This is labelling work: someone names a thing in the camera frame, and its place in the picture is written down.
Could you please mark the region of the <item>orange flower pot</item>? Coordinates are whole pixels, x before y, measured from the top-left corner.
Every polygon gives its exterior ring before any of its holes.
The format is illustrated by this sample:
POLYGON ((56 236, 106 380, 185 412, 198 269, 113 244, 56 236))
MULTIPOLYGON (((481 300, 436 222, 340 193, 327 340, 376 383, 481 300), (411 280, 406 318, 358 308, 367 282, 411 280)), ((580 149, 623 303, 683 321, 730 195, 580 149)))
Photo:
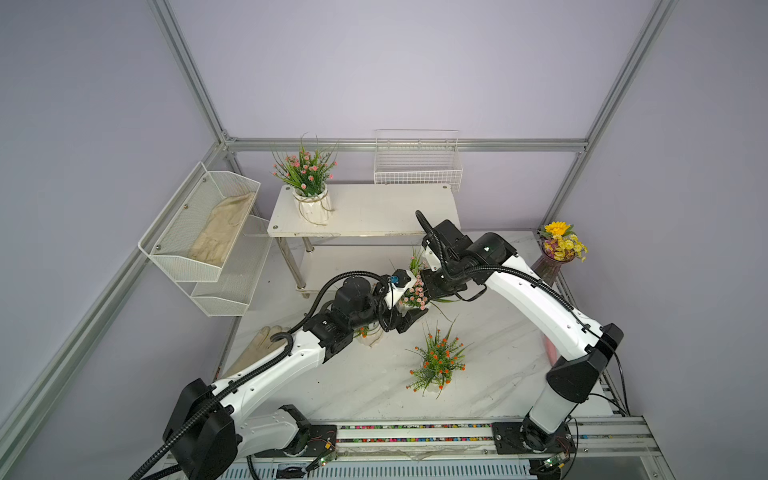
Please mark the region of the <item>orange flower pot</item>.
POLYGON ((354 338, 366 347, 372 348, 378 343, 384 333, 378 322, 360 327, 356 330, 354 338))
POLYGON ((409 371, 406 389, 414 393, 434 394, 438 399, 451 385, 456 372, 466 370, 467 346, 453 333, 453 324, 446 331, 439 326, 427 332, 423 346, 415 346, 413 353, 419 358, 417 367, 409 371))

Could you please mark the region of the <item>pink flower pot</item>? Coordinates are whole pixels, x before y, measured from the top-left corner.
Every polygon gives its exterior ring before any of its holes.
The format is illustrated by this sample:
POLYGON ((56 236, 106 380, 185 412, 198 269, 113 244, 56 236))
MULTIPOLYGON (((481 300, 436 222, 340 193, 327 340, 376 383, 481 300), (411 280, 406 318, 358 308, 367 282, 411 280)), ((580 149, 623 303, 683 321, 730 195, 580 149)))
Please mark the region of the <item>pink flower pot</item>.
POLYGON ((423 257, 423 251, 420 248, 414 248, 410 256, 408 267, 405 271, 409 274, 410 280, 405 292, 400 296, 396 310, 405 317, 408 313, 426 314, 429 308, 430 300, 427 298, 425 284, 421 278, 421 272, 428 265, 423 257))
POLYGON ((310 150, 300 140, 295 154, 272 152, 273 175, 288 187, 299 216, 312 225, 327 225, 334 213, 328 183, 338 165, 336 150, 319 142, 310 150))

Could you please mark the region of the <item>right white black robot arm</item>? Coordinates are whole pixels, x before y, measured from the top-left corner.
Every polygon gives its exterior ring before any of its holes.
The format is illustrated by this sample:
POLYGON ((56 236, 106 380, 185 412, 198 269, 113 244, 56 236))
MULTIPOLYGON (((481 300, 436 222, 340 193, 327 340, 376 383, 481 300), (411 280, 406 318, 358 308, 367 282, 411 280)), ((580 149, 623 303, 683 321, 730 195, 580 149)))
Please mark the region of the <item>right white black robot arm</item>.
POLYGON ((616 357, 623 331, 575 308, 500 235, 488 232, 473 241, 449 220, 433 226, 421 211, 415 216, 425 232, 422 247, 428 268, 421 278, 429 299, 463 300, 461 293, 474 282, 510 302, 559 352, 542 393, 520 423, 517 440, 524 450, 546 451, 616 357))

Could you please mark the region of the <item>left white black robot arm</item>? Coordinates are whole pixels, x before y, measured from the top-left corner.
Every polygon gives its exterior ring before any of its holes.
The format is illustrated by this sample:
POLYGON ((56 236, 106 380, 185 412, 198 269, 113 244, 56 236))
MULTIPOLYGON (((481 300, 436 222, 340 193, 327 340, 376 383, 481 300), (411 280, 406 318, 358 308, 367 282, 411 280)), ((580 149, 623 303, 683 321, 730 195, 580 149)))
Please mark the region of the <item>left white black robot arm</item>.
POLYGON ((275 351, 224 379, 211 384, 197 379, 182 390, 162 445, 133 478, 162 479, 178 472, 189 479, 220 477, 237 458, 253 452, 256 436, 245 423, 285 384, 328 362, 363 327, 406 331, 415 318, 398 313, 397 306, 416 284, 413 273, 403 269, 391 275, 356 270, 331 278, 297 325, 271 337, 275 351))

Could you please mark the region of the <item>white two-tier rack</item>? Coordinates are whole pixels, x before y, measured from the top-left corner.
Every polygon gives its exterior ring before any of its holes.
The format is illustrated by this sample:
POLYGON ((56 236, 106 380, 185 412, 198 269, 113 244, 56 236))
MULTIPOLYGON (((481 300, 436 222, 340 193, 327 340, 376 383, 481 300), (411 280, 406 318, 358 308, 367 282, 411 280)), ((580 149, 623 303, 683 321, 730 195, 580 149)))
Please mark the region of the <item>white two-tier rack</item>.
POLYGON ((281 191, 268 233, 304 297, 332 276, 348 270, 390 273, 408 265, 411 248, 423 237, 417 210, 432 224, 459 225, 452 189, 447 184, 335 184, 332 213, 323 225, 298 211, 293 193, 281 191))

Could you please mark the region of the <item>orange flower pot front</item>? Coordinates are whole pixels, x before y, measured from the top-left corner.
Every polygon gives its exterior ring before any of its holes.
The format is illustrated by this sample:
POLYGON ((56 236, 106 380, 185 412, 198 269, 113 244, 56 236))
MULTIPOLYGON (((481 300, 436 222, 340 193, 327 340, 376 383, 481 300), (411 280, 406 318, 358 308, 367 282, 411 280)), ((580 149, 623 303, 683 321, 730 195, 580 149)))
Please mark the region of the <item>orange flower pot front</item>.
POLYGON ((453 324, 446 331, 439 326, 427 332, 423 346, 415 346, 413 353, 419 358, 417 367, 409 371, 406 389, 414 393, 434 394, 438 399, 451 385, 456 372, 466 370, 467 346, 453 333, 453 324))

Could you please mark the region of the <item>purple vase yellow flowers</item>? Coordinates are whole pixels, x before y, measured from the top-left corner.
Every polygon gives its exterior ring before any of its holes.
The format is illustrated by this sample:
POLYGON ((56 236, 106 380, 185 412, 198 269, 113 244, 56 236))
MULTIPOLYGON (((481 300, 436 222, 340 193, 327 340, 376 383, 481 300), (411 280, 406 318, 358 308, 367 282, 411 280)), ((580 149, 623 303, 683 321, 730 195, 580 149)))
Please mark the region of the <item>purple vase yellow flowers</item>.
POLYGON ((584 262, 589 249, 574 232, 573 226, 555 221, 538 230, 540 255, 532 270, 541 280, 553 286, 562 267, 574 260, 584 262))

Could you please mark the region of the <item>purple pink garden trowel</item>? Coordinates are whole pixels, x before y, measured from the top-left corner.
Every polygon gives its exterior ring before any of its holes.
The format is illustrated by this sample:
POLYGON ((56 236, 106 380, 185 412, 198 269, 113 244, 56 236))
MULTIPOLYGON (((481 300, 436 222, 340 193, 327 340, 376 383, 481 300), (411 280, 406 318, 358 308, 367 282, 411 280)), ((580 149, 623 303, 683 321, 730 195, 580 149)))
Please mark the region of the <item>purple pink garden trowel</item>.
POLYGON ((554 366, 559 359, 559 352, 553 342, 547 337, 543 337, 544 350, 551 366, 554 366))

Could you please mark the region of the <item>beige glove on table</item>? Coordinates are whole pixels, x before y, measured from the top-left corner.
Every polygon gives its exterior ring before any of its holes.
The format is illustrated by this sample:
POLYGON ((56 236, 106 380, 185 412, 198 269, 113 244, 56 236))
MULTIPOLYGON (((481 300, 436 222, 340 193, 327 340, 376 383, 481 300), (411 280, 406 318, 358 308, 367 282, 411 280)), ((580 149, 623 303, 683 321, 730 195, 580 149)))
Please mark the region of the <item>beige glove on table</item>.
POLYGON ((221 377, 231 377, 250 367, 252 364, 275 351, 276 349, 279 349, 282 345, 285 344, 285 342, 283 340, 273 342, 272 337, 282 333, 283 331, 284 329, 281 326, 261 328, 256 336, 246 346, 240 356, 234 361, 229 369, 221 375, 221 377))

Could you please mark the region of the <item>beige glove in bin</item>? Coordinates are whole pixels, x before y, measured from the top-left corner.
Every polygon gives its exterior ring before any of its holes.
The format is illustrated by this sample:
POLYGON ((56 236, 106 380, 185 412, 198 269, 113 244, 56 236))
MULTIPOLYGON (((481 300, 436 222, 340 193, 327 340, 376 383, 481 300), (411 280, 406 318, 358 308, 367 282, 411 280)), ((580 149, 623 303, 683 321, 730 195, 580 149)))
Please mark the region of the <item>beige glove in bin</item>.
POLYGON ((188 252, 188 257, 222 267, 256 199, 251 192, 227 197, 211 211, 206 224, 188 252))

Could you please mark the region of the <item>lower white mesh wall bin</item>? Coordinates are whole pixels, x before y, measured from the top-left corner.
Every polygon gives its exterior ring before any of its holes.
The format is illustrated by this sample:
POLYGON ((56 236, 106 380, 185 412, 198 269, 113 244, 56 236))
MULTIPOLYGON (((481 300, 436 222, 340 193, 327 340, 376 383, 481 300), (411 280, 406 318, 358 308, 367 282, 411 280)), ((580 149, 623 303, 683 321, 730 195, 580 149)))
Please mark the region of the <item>lower white mesh wall bin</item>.
POLYGON ((249 215, 219 280, 194 287, 191 300, 206 316, 236 317, 249 310, 272 243, 268 225, 249 215))

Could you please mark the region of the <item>white mesh wall bin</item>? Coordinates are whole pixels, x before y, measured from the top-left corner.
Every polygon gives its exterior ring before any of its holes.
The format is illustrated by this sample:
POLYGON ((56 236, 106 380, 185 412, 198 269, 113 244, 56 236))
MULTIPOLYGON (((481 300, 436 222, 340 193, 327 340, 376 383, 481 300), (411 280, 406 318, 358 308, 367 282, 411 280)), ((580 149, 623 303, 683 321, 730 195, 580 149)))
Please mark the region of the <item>white mesh wall bin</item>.
POLYGON ((249 215, 219 280, 194 287, 191 300, 206 316, 236 317, 249 310, 272 243, 268 225, 249 215))
POLYGON ((198 164, 174 199, 138 242, 139 250, 175 282, 214 283, 223 267, 188 257, 212 209, 223 199, 259 193, 261 183, 230 171, 212 171, 198 164))

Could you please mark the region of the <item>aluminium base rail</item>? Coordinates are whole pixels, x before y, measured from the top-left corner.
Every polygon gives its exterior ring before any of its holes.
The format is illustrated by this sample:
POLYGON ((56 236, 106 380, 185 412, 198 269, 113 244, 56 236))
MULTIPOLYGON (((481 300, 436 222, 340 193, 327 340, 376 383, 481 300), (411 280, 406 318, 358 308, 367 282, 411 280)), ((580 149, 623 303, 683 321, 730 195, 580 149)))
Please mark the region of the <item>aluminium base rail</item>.
POLYGON ((514 452, 489 420, 324 425, 298 457, 237 459, 224 479, 672 479, 640 417, 578 417, 545 453, 514 452))

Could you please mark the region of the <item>upper white mesh wall bin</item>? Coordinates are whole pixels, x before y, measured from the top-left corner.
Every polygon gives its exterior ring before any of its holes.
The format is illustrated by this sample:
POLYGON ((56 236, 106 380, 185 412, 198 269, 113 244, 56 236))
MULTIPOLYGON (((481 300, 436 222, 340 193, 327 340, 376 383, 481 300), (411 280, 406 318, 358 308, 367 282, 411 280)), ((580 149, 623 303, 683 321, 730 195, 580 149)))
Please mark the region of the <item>upper white mesh wall bin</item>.
POLYGON ((223 199, 259 193, 261 183, 230 171, 212 171, 198 164, 174 199, 138 242, 139 250, 175 282, 214 283, 223 267, 188 257, 212 209, 223 199))

